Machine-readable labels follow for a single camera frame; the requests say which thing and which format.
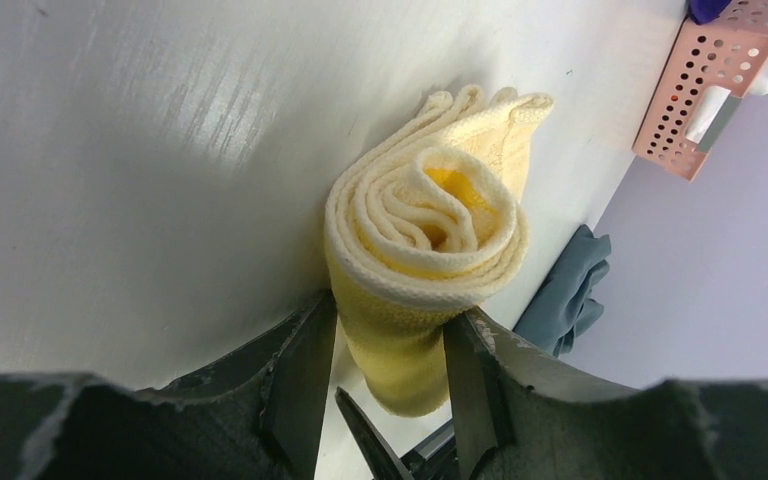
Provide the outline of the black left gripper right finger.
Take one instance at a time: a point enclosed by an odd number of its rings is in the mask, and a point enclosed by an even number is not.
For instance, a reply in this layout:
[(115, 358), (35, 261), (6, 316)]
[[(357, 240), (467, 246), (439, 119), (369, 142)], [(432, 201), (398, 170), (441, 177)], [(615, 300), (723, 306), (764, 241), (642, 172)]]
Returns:
[(768, 479), (768, 380), (627, 387), (478, 308), (444, 344), (465, 479)]

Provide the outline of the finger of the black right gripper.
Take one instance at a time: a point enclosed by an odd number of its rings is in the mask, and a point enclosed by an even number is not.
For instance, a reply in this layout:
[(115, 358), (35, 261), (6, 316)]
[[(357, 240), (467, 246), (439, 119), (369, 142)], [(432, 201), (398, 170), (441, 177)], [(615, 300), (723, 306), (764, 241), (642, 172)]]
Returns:
[(375, 480), (414, 480), (389, 443), (342, 387), (336, 388), (335, 402)]

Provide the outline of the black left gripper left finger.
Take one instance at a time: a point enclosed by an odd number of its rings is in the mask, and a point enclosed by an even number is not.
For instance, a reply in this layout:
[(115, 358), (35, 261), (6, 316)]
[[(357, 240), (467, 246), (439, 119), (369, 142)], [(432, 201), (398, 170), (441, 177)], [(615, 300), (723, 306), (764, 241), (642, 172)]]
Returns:
[(336, 317), (319, 292), (161, 389), (0, 373), (0, 479), (311, 479)]

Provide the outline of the yellow cloth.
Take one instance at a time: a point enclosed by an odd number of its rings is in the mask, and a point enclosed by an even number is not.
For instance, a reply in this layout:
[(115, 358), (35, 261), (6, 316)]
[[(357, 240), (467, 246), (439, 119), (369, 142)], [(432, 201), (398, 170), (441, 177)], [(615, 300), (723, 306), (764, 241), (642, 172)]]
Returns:
[(553, 106), (512, 87), (435, 92), (331, 188), (324, 253), (340, 329), (386, 411), (421, 417), (448, 399), (445, 324), (520, 270), (531, 140)]

